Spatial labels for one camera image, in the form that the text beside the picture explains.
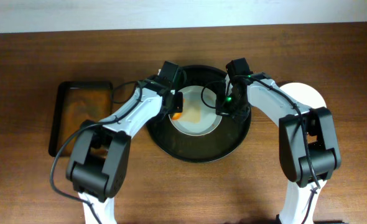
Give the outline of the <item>orange green scrub sponge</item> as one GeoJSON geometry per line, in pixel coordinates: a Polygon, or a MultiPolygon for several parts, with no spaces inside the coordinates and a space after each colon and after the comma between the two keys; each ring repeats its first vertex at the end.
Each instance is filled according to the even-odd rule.
{"type": "Polygon", "coordinates": [[[181,117],[181,113],[174,113],[171,117],[172,120],[178,120],[181,117]]]}

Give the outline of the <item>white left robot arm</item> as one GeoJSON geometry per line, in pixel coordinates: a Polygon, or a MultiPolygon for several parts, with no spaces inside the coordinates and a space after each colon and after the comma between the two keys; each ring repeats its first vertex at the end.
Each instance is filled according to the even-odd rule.
{"type": "Polygon", "coordinates": [[[131,140],[151,119],[183,107],[183,96],[172,81],[156,78],[137,82],[120,109],[75,131],[66,178],[78,192],[86,223],[115,223],[114,197],[128,168],[131,140]]]}

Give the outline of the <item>white plate with small stains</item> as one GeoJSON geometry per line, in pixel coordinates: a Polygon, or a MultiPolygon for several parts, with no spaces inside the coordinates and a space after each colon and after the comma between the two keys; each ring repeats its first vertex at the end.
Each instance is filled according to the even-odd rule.
{"type": "Polygon", "coordinates": [[[169,119],[173,126],[183,134],[189,136],[203,136],[211,133],[218,127],[222,116],[217,115],[215,109],[207,107],[215,106],[216,94],[206,88],[202,92],[202,86],[187,86],[180,90],[183,93],[183,111],[178,120],[169,119]]]}

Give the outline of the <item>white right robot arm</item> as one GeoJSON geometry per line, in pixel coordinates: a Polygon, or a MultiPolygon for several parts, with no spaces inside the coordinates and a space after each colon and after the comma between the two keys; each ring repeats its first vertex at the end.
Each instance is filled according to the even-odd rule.
{"type": "Polygon", "coordinates": [[[253,106],[278,127],[279,162],[288,183],[276,222],[313,223],[318,197],[341,166],[330,110],[297,101],[263,73],[229,75],[216,84],[216,94],[217,113],[237,118],[253,106]]]}

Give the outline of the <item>white plate with ketchup smear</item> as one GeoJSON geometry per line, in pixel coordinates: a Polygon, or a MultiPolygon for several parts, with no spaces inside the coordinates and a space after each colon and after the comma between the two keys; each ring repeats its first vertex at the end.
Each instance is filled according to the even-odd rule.
{"type": "Polygon", "coordinates": [[[287,93],[296,101],[308,105],[311,108],[326,107],[323,96],[313,87],[304,83],[287,83],[280,87],[282,91],[287,93]]]}

